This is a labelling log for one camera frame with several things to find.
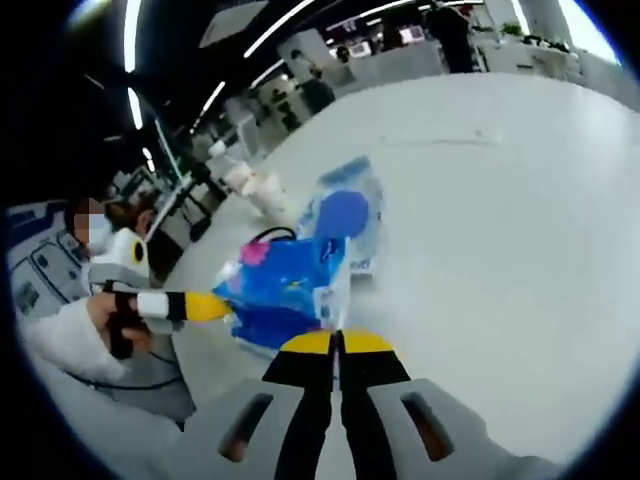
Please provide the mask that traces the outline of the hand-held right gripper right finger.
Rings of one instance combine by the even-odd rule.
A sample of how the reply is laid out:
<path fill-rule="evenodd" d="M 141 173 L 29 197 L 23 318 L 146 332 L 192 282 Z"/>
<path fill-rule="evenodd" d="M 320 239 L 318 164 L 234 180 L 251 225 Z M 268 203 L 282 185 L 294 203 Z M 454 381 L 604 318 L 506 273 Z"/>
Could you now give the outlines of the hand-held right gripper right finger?
<path fill-rule="evenodd" d="M 495 479 L 500 448 L 479 415 L 367 331 L 337 333 L 341 420 L 359 479 Z"/>

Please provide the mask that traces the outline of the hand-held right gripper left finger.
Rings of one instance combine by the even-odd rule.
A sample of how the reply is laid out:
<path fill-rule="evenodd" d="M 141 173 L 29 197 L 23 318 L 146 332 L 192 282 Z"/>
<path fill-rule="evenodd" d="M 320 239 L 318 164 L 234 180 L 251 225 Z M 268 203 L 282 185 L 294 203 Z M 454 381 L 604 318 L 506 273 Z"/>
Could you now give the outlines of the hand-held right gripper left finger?
<path fill-rule="evenodd" d="M 313 479 L 331 418 L 333 335 L 299 335 L 261 379 L 197 411 L 182 438 L 184 479 Z"/>

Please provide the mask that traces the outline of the person's left hand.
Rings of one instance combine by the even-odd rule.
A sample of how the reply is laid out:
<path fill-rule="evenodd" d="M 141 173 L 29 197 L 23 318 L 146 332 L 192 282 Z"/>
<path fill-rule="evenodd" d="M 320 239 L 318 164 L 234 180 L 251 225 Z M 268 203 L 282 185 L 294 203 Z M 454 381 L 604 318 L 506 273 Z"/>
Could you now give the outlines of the person's left hand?
<path fill-rule="evenodd" d="M 152 334 L 138 314 L 135 294 L 101 292 L 89 298 L 87 310 L 107 351 L 117 359 L 151 350 Z"/>

